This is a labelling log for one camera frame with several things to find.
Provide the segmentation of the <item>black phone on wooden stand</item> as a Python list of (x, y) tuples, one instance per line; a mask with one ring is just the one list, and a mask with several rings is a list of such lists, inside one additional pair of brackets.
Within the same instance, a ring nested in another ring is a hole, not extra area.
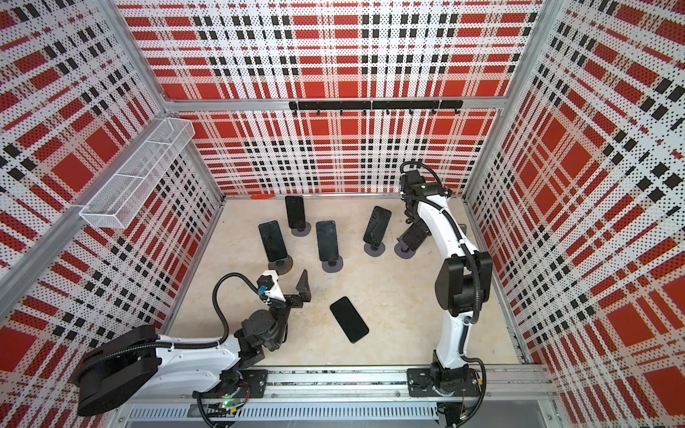
[(284, 237), (277, 220), (260, 224), (258, 230), (269, 262), (277, 262), (288, 257)]

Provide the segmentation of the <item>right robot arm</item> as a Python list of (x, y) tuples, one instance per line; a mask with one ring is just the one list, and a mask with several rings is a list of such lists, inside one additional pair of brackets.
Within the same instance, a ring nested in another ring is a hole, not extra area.
[(400, 173), (400, 196), (409, 228), (399, 238), (395, 252), (411, 258), (426, 238), (432, 237), (442, 258), (435, 280), (435, 297), (443, 310), (442, 333), (433, 365), (446, 378), (480, 362), (467, 355), (467, 348), (490, 298), (492, 256), (479, 251), (458, 224), (449, 207), (451, 189), (433, 169), (408, 160), (401, 164)]

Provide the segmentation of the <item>wooden-base phone stand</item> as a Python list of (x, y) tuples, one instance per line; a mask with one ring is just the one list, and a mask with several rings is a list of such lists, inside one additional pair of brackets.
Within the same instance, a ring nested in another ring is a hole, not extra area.
[(288, 255), (284, 259), (269, 262), (268, 269), (274, 270), (278, 276), (286, 275), (294, 266), (293, 258)]

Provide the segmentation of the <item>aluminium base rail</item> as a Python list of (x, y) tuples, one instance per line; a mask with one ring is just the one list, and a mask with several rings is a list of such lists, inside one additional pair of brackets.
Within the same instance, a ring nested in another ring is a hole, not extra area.
[(564, 427), (547, 369), (537, 365), (488, 365), (455, 392), (433, 385), (426, 367), (266, 367), (251, 372), (247, 404), (230, 411), (228, 399), (189, 395), (138, 398), (119, 408), (110, 425), (232, 427), (294, 426), (298, 422), (426, 421), (454, 427)]

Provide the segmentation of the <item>black phone in centre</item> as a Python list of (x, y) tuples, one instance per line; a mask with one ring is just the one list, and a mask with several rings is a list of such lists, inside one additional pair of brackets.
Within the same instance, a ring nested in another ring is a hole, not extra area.
[(316, 223), (319, 260), (335, 262), (339, 260), (339, 246), (335, 221), (324, 220)]

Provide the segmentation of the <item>black phone at back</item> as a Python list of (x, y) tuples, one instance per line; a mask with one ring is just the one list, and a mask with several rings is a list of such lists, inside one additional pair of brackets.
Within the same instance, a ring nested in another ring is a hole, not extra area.
[(285, 208), (288, 226), (291, 229), (305, 229), (307, 226), (304, 200), (302, 196), (286, 196)]

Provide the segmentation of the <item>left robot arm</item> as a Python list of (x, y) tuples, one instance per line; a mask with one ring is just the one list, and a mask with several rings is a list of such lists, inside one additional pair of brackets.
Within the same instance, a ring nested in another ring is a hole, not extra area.
[[(230, 279), (244, 282), (266, 306), (235, 332), (219, 304), (221, 285)], [(212, 308), (222, 326), (218, 338), (180, 339), (143, 325), (86, 353), (71, 377), (78, 387), (78, 415), (99, 416), (133, 398), (190, 396), (197, 402), (219, 401), (200, 409), (208, 418), (262, 398), (268, 372), (256, 364), (287, 339), (291, 311), (311, 301), (308, 273), (301, 273), (295, 294), (284, 294), (278, 279), (274, 270), (263, 272), (255, 283), (240, 273), (223, 276), (212, 290)]]

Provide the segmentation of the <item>blue-edged phone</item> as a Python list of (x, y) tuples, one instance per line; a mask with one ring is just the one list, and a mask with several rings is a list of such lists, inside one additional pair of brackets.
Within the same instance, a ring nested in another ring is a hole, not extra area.
[(422, 226), (412, 223), (402, 234), (401, 242), (409, 251), (417, 251), (428, 237), (430, 237), (430, 232), (426, 232)]

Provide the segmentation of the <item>grey centre phone stand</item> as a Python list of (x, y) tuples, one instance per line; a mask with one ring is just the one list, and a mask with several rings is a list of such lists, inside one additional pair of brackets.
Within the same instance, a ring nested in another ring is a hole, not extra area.
[(339, 257), (337, 260), (323, 261), (321, 263), (322, 269), (329, 274), (340, 272), (344, 267), (344, 259)]

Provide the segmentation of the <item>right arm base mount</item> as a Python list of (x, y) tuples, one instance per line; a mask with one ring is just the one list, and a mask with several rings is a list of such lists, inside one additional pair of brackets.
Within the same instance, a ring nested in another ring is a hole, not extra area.
[(438, 361), (430, 367), (407, 370), (407, 385), (412, 398), (445, 398), (436, 410), (444, 416), (447, 427), (463, 427), (483, 405), (487, 374), (481, 358), (467, 357), (460, 368), (445, 368)]

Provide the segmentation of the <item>black hook rail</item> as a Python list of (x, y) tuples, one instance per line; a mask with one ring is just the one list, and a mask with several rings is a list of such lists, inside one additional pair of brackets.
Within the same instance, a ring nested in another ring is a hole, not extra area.
[(298, 101), (288, 104), (292, 112), (311, 111), (319, 114), (323, 111), (392, 111), (392, 110), (455, 110), (458, 111), (464, 106), (463, 100), (369, 100), (369, 101)]

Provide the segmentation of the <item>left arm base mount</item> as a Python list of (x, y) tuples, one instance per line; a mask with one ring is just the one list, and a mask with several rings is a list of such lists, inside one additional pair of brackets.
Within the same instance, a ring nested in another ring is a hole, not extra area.
[(266, 390), (269, 371), (227, 370), (219, 383), (206, 392), (194, 391), (197, 410), (208, 427), (232, 427), (252, 397), (260, 399)]

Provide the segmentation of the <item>grey stand of blue phone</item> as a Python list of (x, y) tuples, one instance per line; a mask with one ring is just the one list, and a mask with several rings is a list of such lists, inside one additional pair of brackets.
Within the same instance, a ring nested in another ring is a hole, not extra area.
[(403, 260), (409, 260), (412, 259), (415, 255), (416, 252), (408, 246), (408, 244), (405, 244), (403, 241), (397, 242), (397, 244), (394, 246), (394, 252), (395, 254), (400, 257)]

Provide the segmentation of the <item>black phone with pink edge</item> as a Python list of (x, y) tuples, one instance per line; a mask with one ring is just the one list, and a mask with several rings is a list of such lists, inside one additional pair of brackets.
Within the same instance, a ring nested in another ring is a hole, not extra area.
[(363, 241), (371, 247), (379, 247), (383, 243), (385, 232), (392, 217), (392, 212), (380, 206), (375, 206), (371, 212)]

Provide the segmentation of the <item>black phone with white sticker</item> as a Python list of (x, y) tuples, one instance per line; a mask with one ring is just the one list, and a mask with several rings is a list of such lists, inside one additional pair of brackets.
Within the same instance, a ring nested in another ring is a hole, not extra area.
[(348, 297), (333, 302), (329, 308), (350, 343), (357, 343), (369, 334), (367, 323)]

